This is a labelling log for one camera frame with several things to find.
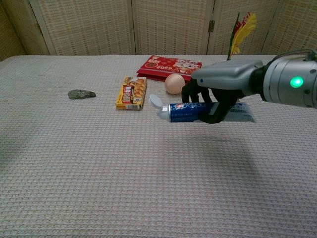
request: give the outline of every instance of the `robotic hand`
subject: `robotic hand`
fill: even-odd
[[[239,98],[260,94],[263,101],[317,108],[317,52],[298,50],[276,56],[267,65],[261,60],[229,60],[192,74],[182,89],[183,103],[210,103],[209,90],[219,104],[213,115],[200,115],[206,123],[221,122]]]

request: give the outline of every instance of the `brown egg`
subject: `brown egg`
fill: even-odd
[[[185,86],[184,78],[177,74],[169,75],[165,80],[165,89],[170,94],[179,94],[182,91],[182,88]]]

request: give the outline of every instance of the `toothpaste tube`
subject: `toothpaste tube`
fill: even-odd
[[[213,115],[219,105],[219,103],[172,103],[163,106],[161,99],[154,94],[150,95],[150,103],[159,109],[157,115],[169,122],[201,122],[198,119],[199,114]],[[256,122],[246,103],[236,103],[223,121]]]

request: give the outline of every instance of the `red box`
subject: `red box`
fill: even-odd
[[[137,71],[137,76],[158,81],[165,81],[166,77],[168,77],[170,74],[178,73],[183,76],[185,82],[188,82],[190,81],[190,75],[192,72],[201,67],[201,62],[188,59],[151,56]]]

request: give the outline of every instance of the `wicker panel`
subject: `wicker panel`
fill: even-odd
[[[209,22],[212,2],[207,0],[132,1],[137,53],[141,55],[206,54],[208,39],[206,22]]]
[[[257,27],[241,44],[241,54],[260,54],[277,3],[278,0],[217,0],[214,8],[215,28],[211,33],[208,54],[228,53],[232,27],[238,12],[240,12],[239,20],[242,20],[247,12],[254,12],[257,15]]]
[[[317,48],[317,1],[288,0],[280,2],[272,31],[265,44],[265,54]]]
[[[24,55],[25,52],[1,4],[0,22],[0,61],[11,56]]]
[[[127,0],[39,0],[57,55],[134,52]]]
[[[28,0],[4,0],[14,27],[29,55],[48,55],[48,50]]]

